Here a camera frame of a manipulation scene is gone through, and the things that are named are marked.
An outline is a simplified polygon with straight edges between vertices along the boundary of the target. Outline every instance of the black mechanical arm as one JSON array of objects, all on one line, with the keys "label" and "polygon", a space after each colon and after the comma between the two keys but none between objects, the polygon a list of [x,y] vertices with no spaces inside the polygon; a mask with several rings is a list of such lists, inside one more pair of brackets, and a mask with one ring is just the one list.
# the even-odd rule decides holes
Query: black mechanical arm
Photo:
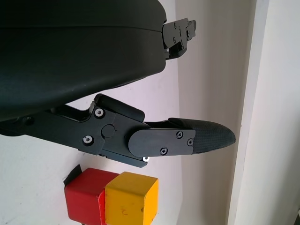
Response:
[{"label": "black mechanical arm", "polygon": [[67,105],[0,123],[2,134],[30,135],[80,151],[144,167],[150,157],[198,154],[235,142],[217,123],[170,118],[144,122],[145,114],[98,94],[89,109]]},{"label": "black mechanical arm", "polygon": [[187,51],[195,21],[165,23],[157,0],[76,0],[72,7],[68,0],[3,2],[0,134],[29,135],[137,167],[150,157],[235,143],[220,124],[144,122],[144,112],[102,94],[85,111],[66,105],[162,71],[166,60]]}]

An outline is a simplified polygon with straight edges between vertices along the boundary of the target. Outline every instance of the black screw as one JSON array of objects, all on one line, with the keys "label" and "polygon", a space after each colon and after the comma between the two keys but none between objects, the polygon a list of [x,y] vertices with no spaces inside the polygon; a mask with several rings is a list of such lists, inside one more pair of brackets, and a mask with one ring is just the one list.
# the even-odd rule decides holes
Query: black screw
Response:
[{"label": "black screw", "polygon": [[188,146],[193,146],[193,143],[194,143],[194,141],[193,141],[192,138],[191,138],[191,139],[188,139],[188,141],[187,141],[187,145],[188,145]]},{"label": "black screw", "polygon": [[177,134],[176,134],[176,137],[178,139],[182,138],[183,137],[183,132],[182,131],[178,131]]},{"label": "black screw", "polygon": [[162,148],[162,149],[160,150],[160,154],[161,154],[162,156],[166,155],[167,153],[168,153],[168,149],[167,149],[167,148]]},{"label": "black screw", "polygon": [[90,135],[86,135],[83,139],[82,142],[85,146],[91,146],[94,143],[94,139]]}]

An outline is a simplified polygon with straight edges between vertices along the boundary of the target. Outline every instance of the metal bracket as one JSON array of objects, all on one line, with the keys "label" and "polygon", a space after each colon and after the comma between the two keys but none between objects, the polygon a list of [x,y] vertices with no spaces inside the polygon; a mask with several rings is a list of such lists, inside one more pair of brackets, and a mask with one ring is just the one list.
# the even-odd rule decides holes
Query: metal bracket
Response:
[{"label": "metal bracket", "polygon": [[187,18],[163,26],[165,57],[167,60],[182,56],[187,51],[188,41],[196,36],[196,21]]},{"label": "metal bracket", "polygon": [[151,128],[135,132],[129,140],[129,151],[137,157],[191,155],[195,137],[193,129]]}]

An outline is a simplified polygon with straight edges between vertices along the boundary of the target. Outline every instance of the black metal bracket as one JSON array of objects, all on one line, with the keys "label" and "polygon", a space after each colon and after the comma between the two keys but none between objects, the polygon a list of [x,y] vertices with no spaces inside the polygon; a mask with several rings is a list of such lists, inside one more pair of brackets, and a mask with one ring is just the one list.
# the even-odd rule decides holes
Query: black metal bracket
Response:
[{"label": "black metal bracket", "polygon": [[142,111],[99,94],[85,111],[62,105],[1,122],[0,131],[33,136],[137,167],[146,166],[152,156],[192,154],[187,139],[194,138],[194,130],[179,130],[168,121],[145,123],[144,117]]},{"label": "black metal bracket", "polygon": [[163,26],[165,58],[182,56],[187,51],[188,41],[196,36],[196,21],[187,18],[167,23]]}]

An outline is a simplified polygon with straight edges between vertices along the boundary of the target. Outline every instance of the black plastic cover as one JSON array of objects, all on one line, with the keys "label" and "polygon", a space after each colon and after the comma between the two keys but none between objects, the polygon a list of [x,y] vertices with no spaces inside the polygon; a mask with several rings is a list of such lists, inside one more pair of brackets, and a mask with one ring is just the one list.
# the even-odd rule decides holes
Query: black plastic cover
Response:
[{"label": "black plastic cover", "polygon": [[0,28],[131,27],[162,31],[158,0],[2,0]]},{"label": "black plastic cover", "polygon": [[157,0],[0,2],[0,121],[165,68]]}]

